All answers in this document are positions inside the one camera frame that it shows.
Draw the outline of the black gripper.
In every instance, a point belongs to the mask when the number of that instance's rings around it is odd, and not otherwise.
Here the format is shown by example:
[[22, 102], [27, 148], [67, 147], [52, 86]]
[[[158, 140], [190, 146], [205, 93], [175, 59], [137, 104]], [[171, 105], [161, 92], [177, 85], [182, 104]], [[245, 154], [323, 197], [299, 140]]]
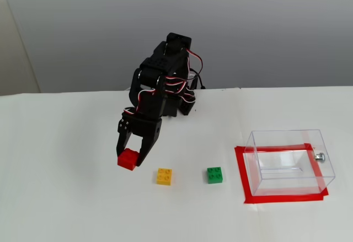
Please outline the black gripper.
[[143, 163], [159, 137], [165, 102], [166, 95], [155, 89], [144, 89], [138, 92], [137, 105], [125, 108], [118, 123], [119, 138], [116, 145], [118, 157], [125, 150], [133, 133], [142, 137], [136, 166]]

